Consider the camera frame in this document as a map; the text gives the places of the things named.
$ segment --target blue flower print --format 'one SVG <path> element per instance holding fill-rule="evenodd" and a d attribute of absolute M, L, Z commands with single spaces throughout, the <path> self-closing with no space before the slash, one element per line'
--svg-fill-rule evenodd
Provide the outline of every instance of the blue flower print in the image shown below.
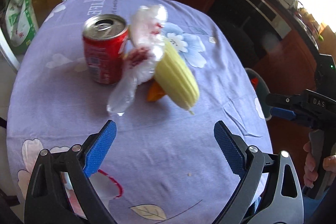
<path fill-rule="evenodd" d="M 201 38 L 197 35 L 184 33 L 176 24 L 167 22 L 162 29 L 165 39 L 170 41 L 182 58 L 196 68 L 203 68 L 207 63 L 200 52 L 205 51 Z"/>

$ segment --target can opening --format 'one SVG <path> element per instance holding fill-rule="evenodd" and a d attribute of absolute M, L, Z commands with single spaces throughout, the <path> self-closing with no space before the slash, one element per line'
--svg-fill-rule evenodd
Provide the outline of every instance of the can opening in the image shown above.
<path fill-rule="evenodd" d="M 114 21 L 111 19 L 101 19 L 94 24 L 94 28 L 98 31 L 104 31 L 110 29 L 113 24 Z"/>

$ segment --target blue textured pad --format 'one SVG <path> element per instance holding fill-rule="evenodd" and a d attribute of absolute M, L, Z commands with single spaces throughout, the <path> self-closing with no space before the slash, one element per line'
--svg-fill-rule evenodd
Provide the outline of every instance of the blue textured pad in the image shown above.
<path fill-rule="evenodd" d="M 230 133 L 219 122 L 215 124 L 213 132 L 232 172 L 242 179 L 246 173 L 244 155 L 235 145 Z"/>
<path fill-rule="evenodd" d="M 283 109 L 283 108 L 278 108 L 278 107 L 271 108 L 271 115 L 275 117 L 283 118 L 289 121 L 296 118 L 296 114 L 294 111 Z"/>
<path fill-rule="evenodd" d="M 86 154 L 84 173 L 89 178 L 92 174 L 98 172 L 108 150 L 110 149 L 117 135 L 117 125 L 110 121 L 103 132 Z"/>

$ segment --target human hand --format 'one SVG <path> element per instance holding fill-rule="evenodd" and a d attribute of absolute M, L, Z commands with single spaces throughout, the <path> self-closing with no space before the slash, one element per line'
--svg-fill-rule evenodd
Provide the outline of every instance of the human hand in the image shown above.
<path fill-rule="evenodd" d="M 309 187 L 313 188 L 314 187 L 314 181 L 317 180 L 318 174 L 314 170 L 316 167 L 316 162 L 314 160 L 314 157 L 311 153 L 311 145 L 310 142 L 306 143 L 303 147 L 303 149 L 308 152 L 307 157 L 306 157 L 306 165 L 304 167 L 304 184 Z M 326 157 L 323 160 L 323 168 L 326 171 L 331 171 L 332 175 L 330 176 L 330 180 L 328 182 L 328 185 L 331 185 L 335 176 L 336 176 L 336 155 Z"/>

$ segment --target green and white plastic bag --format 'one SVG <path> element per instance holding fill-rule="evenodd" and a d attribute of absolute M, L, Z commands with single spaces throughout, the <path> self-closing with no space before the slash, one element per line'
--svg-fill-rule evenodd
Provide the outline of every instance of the green and white plastic bag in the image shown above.
<path fill-rule="evenodd" d="M 26 52 L 38 31 L 32 0 L 8 0 L 5 20 L 13 52 Z"/>

